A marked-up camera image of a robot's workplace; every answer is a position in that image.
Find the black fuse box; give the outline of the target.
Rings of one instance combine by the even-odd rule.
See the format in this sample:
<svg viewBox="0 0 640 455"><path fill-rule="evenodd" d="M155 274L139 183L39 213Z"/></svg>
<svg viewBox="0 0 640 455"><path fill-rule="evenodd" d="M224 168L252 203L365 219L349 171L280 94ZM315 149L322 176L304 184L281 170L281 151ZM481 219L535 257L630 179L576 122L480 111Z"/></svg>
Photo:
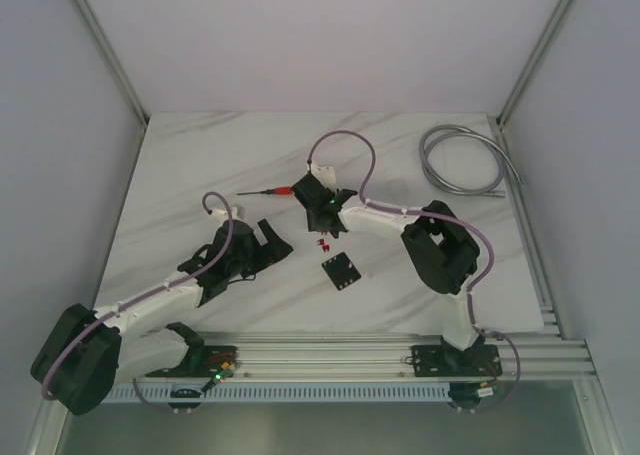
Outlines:
<svg viewBox="0 0 640 455"><path fill-rule="evenodd" d="M338 291L344 290L361 279L360 272L345 252L324 261L321 266Z"/></svg>

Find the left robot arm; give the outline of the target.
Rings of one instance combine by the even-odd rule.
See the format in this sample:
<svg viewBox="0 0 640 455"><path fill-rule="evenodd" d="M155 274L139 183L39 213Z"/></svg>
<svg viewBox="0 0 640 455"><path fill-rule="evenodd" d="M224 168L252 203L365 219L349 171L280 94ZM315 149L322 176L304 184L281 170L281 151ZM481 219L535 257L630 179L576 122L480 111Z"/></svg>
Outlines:
<svg viewBox="0 0 640 455"><path fill-rule="evenodd" d="M208 375L203 338L181 322L240 280L255 276L293 252L265 219L256 228L223 222L160 286L111 306L65 309L35 357L30 375L46 396L74 415L97 407L120 383L159 373Z"/></svg>

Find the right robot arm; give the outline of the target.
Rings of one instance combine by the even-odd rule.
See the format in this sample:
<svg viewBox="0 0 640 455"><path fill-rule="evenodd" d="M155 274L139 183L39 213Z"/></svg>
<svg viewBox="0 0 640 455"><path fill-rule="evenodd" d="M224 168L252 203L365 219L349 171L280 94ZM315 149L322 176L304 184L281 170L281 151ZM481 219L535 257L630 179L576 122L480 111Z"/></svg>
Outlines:
<svg viewBox="0 0 640 455"><path fill-rule="evenodd" d="M332 190L310 173L292 186L292 192L305 209L311 232L328 232L335 238L363 232L401 241L420 280L445 297L444 365L456 374L476 365L478 335L460 292L477 271L480 247L447 204L434 200L423 208L406 208L375 202L354 190Z"/></svg>

